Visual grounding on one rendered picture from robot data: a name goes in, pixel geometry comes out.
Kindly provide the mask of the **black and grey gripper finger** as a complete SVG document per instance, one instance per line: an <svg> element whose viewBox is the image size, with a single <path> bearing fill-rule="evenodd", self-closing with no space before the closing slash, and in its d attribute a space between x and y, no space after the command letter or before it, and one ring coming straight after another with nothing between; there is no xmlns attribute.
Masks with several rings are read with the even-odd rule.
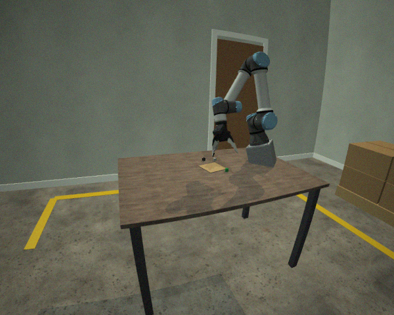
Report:
<svg viewBox="0 0 394 315"><path fill-rule="evenodd" d="M216 149L218 149L218 144L219 144L218 142L219 141L216 139L216 135L215 135L212 142L212 157L214 156Z"/></svg>
<svg viewBox="0 0 394 315"><path fill-rule="evenodd" d="M235 145L235 143L234 143L234 141L233 141L233 138L232 138L232 136L231 135L229 135L228 133L227 133L227 138L228 138L228 143L230 143L231 145L232 145L232 147L234 148L234 150L238 153L238 150L237 150L237 148L236 148L236 145Z"/></svg>

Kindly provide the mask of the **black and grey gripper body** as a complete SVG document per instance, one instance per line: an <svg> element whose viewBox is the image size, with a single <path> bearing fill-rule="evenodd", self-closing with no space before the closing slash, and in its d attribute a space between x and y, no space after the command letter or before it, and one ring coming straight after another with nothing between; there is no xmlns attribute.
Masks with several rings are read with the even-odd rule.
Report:
<svg viewBox="0 0 394 315"><path fill-rule="evenodd" d="M216 135L216 139L219 141L219 142L223 142L223 141L227 141L228 140L228 138L227 138L227 132L228 132L228 134L230 134L230 131L227 131L227 121L218 121L218 122L215 122L215 125L221 125L221 124L224 124L225 125L225 129L223 129L223 132L220 134L220 135Z"/></svg>

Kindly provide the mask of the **tan mat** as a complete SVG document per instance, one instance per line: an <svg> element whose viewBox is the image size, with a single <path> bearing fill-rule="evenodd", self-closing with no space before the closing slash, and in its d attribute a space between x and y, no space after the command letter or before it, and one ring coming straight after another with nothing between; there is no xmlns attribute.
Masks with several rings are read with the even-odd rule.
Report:
<svg viewBox="0 0 394 315"><path fill-rule="evenodd" d="M209 173L214 173L217 171L225 170L225 167L217 164L217 163L209 163L205 165L199 165L199 167L203 168L204 170L208 171Z"/></svg>

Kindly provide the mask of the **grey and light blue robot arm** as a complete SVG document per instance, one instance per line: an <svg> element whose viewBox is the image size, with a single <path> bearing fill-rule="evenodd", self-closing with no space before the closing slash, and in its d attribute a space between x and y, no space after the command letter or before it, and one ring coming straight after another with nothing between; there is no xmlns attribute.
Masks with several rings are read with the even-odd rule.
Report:
<svg viewBox="0 0 394 315"><path fill-rule="evenodd" d="M226 114L242 111L242 103L235 100L246 80L252 74L254 75L258 110L257 113L250 114L246 117L250 132L250 146L259 146L268 143L269 138L265 130L274 129L277 124L277 116L273 113L269 99L266 75L269 64L270 59L264 52L257 52L245 59L226 97L224 99L217 97L212 100L213 119L215 122L226 121Z"/></svg>

